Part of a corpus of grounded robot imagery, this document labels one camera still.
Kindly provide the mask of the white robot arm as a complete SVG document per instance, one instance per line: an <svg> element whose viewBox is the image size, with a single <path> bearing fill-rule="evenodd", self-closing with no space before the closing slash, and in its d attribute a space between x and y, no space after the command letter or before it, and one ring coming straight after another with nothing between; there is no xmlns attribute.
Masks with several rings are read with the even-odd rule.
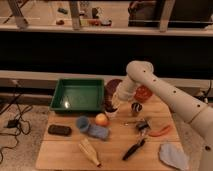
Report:
<svg viewBox="0 0 213 171"><path fill-rule="evenodd" d="M126 76L113 95L113 103L130 101L139 85L147 87L204 139L199 171L213 171L213 107L158 78L153 72L150 62L129 62Z"/></svg>

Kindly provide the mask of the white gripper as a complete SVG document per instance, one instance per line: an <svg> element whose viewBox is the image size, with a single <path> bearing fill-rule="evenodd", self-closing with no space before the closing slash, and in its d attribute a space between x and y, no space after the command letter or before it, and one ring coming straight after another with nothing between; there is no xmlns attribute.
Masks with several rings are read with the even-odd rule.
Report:
<svg viewBox="0 0 213 171"><path fill-rule="evenodd" d="M112 98L112 105L119 106L122 102L131 101L135 94L137 83L130 77L125 77L116 88Z"/></svg>

